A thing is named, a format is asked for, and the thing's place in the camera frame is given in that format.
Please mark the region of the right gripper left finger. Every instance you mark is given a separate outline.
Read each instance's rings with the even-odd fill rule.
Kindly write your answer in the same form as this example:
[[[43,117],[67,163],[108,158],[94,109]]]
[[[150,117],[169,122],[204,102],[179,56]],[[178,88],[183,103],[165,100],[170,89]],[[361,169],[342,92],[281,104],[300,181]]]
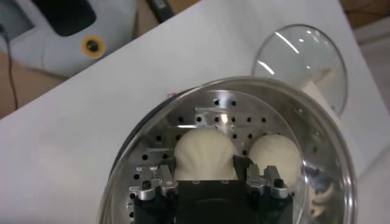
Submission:
[[[173,156],[163,158],[158,164],[148,164],[136,168],[135,183],[129,186],[132,200],[154,200],[157,194],[169,200],[175,199],[179,183],[174,179],[176,162]]]

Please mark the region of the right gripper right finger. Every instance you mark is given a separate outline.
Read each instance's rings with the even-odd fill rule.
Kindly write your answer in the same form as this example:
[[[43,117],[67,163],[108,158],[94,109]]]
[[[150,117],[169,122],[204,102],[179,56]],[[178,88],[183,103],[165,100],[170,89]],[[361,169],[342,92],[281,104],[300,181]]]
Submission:
[[[244,181],[252,191],[259,195],[270,195],[276,199],[288,198],[288,187],[275,166],[260,168],[251,159],[234,155],[233,165],[237,179]]]

